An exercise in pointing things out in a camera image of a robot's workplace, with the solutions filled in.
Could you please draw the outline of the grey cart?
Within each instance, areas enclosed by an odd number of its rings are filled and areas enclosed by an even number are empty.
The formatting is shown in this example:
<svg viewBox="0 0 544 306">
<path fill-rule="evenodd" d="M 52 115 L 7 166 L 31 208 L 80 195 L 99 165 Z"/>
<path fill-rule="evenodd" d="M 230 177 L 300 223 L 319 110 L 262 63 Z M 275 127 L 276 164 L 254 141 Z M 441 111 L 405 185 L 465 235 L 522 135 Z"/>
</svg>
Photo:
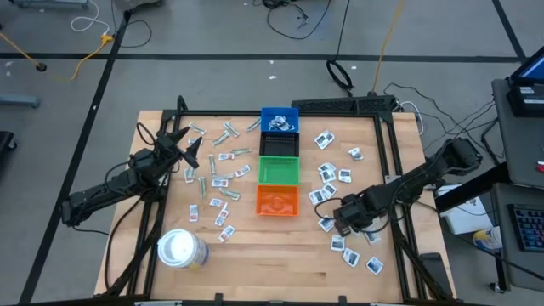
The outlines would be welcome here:
<svg viewBox="0 0 544 306">
<path fill-rule="evenodd" d="M 544 252 L 522 252 L 513 233 L 507 204 L 544 206 L 544 190 L 510 184 L 494 184 L 491 192 L 493 215 L 501 229 L 501 256 L 507 261 L 508 283 L 544 292 Z"/>
</svg>

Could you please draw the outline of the black keyboard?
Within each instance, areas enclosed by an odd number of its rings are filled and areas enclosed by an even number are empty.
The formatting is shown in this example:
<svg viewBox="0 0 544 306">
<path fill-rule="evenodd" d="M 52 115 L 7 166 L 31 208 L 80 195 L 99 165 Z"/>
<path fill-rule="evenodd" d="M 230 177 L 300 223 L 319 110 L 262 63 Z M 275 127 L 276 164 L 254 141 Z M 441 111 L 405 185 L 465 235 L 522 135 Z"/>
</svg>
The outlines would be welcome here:
<svg viewBox="0 0 544 306">
<path fill-rule="evenodd" d="M 544 252 L 544 206 L 507 204 L 513 233 L 522 252 Z"/>
</svg>

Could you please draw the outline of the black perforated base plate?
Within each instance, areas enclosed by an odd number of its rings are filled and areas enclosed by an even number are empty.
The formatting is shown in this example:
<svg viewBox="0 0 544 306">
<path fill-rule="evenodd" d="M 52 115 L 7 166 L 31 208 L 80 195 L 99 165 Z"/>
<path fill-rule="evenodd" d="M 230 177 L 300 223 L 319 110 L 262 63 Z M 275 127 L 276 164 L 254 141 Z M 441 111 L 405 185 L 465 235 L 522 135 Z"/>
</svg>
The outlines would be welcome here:
<svg viewBox="0 0 544 306">
<path fill-rule="evenodd" d="M 390 112 L 396 106 L 393 95 L 370 95 L 360 97 L 334 99 L 293 100 L 291 107 L 303 112 L 319 112 L 328 114 L 373 114 Z"/>
</svg>

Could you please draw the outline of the black labelled device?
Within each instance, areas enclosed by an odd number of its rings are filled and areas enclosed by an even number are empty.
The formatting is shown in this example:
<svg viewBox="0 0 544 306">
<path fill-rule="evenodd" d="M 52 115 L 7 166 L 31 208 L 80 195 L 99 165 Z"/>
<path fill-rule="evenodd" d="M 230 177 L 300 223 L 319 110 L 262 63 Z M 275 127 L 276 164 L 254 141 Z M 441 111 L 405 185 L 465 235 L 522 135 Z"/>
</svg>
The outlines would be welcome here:
<svg viewBox="0 0 544 306">
<path fill-rule="evenodd" d="M 514 86 L 507 100 L 515 116 L 544 117 L 544 84 Z"/>
</svg>

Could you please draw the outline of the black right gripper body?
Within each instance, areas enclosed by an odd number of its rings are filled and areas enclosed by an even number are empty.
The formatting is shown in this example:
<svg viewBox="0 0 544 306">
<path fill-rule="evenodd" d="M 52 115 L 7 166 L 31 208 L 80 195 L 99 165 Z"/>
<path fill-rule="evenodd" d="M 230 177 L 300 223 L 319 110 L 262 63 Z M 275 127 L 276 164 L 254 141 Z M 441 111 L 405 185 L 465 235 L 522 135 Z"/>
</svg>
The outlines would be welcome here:
<svg viewBox="0 0 544 306">
<path fill-rule="evenodd" d="M 378 198 L 372 193 L 349 194 L 344 197 L 344 218 L 348 221 L 363 221 L 378 215 Z"/>
</svg>

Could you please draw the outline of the black plastic basket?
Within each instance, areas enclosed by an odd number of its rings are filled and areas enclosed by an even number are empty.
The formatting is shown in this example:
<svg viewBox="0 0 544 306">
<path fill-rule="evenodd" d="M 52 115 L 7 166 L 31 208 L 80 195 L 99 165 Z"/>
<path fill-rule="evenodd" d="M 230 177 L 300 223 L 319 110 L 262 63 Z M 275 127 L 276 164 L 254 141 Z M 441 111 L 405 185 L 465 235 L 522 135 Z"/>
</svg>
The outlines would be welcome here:
<svg viewBox="0 0 544 306">
<path fill-rule="evenodd" d="M 259 155 L 299 157 L 299 134 L 261 132 Z"/>
</svg>

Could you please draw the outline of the long grey floor bar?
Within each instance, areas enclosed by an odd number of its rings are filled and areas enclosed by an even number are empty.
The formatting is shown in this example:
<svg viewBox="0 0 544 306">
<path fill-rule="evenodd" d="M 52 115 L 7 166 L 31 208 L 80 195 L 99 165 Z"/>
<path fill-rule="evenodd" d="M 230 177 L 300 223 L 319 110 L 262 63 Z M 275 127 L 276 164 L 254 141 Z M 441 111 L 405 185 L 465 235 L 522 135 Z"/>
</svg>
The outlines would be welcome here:
<svg viewBox="0 0 544 306">
<path fill-rule="evenodd" d="M 90 0 L 8 0 L 19 8 L 28 8 L 33 5 L 38 6 L 79 6 L 86 9 Z"/>
</svg>

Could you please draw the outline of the green plastic basket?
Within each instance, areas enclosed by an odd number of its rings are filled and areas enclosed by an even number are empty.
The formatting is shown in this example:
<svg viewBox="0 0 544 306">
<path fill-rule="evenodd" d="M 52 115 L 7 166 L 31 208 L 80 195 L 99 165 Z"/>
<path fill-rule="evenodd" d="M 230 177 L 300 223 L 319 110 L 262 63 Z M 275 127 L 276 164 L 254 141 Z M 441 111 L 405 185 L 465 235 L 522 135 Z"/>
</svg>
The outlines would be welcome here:
<svg viewBox="0 0 544 306">
<path fill-rule="evenodd" d="M 260 184 L 299 184 L 300 162 L 292 156 L 261 156 L 258 182 Z"/>
</svg>

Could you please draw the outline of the orange plastic basket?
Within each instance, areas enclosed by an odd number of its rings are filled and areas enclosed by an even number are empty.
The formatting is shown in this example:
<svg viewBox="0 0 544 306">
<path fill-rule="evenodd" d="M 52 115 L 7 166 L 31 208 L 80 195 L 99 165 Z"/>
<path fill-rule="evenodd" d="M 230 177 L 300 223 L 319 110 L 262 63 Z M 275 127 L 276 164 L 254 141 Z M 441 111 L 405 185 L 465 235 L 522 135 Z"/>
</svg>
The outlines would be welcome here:
<svg viewBox="0 0 544 306">
<path fill-rule="evenodd" d="M 256 214 L 296 217 L 299 213 L 296 185 L 260 184 L 256 194 Z"/>
</svg>

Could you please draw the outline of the black laptop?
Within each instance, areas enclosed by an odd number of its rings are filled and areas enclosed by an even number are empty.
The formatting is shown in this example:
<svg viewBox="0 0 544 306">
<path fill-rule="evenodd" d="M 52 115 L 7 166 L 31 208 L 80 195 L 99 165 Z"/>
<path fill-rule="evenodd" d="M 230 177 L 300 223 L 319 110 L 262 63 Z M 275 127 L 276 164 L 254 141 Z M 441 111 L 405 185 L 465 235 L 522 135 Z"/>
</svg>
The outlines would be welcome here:
<svg viewBox="0 0 544 306">
<path fill-rule="evenodd" d="M 544 46 L 527 59 L 510 79 L 514 82 L 544 84 Z"/>
</svg>

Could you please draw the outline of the black flat pad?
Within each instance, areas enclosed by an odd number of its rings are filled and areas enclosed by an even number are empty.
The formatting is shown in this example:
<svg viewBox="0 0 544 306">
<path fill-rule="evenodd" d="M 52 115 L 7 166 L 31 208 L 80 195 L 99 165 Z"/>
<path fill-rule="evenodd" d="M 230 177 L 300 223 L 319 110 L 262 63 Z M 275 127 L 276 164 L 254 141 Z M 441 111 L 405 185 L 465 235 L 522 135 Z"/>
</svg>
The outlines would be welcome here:
<svg viewBox="0 0 544 306">
<path fill-rule="evenodd" d="M 451 285 L 441 254 L 438 252 L 424 253 L 420 255 L 420 259 L 432 277 L 435 286 L 441 290 L 443 297 L 453 298 Z"/>
</svg>

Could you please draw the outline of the grey desk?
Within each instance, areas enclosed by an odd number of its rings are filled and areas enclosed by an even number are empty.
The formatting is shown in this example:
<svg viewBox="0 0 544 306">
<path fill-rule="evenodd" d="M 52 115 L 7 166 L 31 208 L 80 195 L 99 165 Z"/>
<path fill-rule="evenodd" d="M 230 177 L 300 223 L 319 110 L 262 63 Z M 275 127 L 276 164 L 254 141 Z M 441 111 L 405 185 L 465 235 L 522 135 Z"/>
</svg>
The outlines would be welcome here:
<svg viewBox="0 0 544 306">
<path fill-rule="evenodd" d="M 515 116 L 507 100 L 507 80 L 495 79 L 491 87 L 510 180 L 544 190 L 544 173 L 537 170 L 538 162 L 544 162 L 544 117 Z"/>
</svg>

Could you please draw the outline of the blue plastic basket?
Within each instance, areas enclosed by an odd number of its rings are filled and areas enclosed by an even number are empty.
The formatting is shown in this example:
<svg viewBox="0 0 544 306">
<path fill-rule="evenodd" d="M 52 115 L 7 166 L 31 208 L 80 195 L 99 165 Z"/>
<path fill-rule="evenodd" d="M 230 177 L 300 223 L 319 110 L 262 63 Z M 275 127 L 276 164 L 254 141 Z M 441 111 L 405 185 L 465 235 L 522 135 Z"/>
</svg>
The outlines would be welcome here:
<svg viewBox="0 0 544 306">
<path fill-rule="evenodd" d="M 284 116 L 289 124 L 293 125 L 295 129 L 293 131 L 270 130 L 269 122 L 275 119 L 276 116 Z M 292 107 L 264 107 L 261 110 L 261 131 L 262 132 L 274 132 L 274 133 L 297 133 L 299 124 L 299 110 Z"/>
</svg>

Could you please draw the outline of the black desk beam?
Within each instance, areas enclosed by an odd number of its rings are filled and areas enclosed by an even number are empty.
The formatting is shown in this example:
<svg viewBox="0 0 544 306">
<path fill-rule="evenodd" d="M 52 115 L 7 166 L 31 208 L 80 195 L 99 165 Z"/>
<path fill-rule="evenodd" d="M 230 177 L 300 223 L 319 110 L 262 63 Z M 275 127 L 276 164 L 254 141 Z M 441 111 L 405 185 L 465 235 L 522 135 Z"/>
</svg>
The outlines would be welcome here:
<svg viewBox="0 0 544 306">
<path fill-rule="evenodd" d="M 510 182 L 507 164 L 503 162 L 465 184 L 440 195 L 435 199 L 435 205 L 438 212 L 442 213 L 489 191 L 494 184 Z"/>
</svg>

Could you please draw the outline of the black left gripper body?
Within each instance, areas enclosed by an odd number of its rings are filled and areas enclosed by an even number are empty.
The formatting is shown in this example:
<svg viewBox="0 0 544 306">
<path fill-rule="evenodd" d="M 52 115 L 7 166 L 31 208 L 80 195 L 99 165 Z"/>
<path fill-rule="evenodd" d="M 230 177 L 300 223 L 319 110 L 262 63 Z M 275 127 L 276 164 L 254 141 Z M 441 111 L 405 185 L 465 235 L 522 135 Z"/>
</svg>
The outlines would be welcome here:
<svg viewBox="0 0 544 306">
<path fill-rule="evenodd" d="M 156 138 L 156 165 L 154 166 L 155 170 L 168 170 L 175 163 L 184 159 L 184 152 L 178 146 L 163 146 L 164 135 Z"/>
</svg>

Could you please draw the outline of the black chair base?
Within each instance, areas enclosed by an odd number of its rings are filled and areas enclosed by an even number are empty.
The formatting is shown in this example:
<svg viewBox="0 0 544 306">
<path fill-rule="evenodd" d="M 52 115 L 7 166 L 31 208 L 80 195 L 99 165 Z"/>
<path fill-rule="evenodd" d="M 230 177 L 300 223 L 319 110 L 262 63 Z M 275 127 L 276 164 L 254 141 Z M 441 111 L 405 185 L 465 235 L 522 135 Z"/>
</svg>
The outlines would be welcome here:
<svg viewBox="0 0 544 306">
<path fill-rule="evenodd" d="M 17 147 L 18 144 L 14 138 L 14 133 L 0 131 L 0 164 L 4 163 Z"/>
</svg>

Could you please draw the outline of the yellow-label wipes canister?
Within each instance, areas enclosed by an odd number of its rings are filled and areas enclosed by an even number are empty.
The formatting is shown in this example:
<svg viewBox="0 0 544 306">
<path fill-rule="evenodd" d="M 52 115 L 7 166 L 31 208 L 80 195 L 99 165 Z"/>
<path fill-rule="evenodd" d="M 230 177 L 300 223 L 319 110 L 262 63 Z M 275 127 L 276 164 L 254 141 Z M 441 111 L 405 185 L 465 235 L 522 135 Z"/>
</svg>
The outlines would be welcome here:
<svg viewBox="0 0 544 306">
<path fill-rule="evenodd" d="M 473 244 L 485 250 L 498 250 L 502 248 L 502 235 L 499 226 L 482 229 L 473 234 Z"/>
</svg>

